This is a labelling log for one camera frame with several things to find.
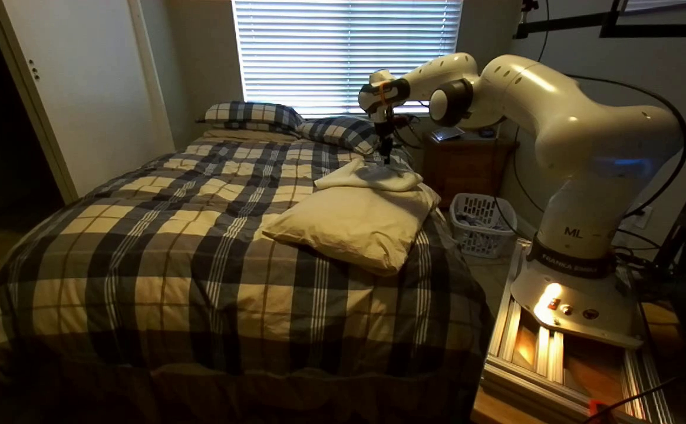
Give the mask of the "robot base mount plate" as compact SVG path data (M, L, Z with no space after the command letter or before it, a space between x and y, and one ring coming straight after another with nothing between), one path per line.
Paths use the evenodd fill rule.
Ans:
M627 273L550 271L518 240L480 386L545 424L676 424Z

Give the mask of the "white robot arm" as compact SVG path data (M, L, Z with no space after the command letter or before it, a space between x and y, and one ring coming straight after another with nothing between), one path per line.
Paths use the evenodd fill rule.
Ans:
M531 256L582 279L614 271L610 240L627 208L686 144L674 111L600 103L574 78L516 54L479 69L472 54L455 52L401 78L376 71L359 89L380 140L392 135L394 109L405 101L427 101L429 118L443 127L483 129L501 121L523 127L537 165L563 176Z

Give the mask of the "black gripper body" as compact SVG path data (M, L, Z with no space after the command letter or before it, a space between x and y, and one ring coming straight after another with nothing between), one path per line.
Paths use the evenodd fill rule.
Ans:
M378 132L378 152L385 163L392 163L392 151L394 151L394 132L396 132L396 112L392 107L380 107L371 116L376 132Z

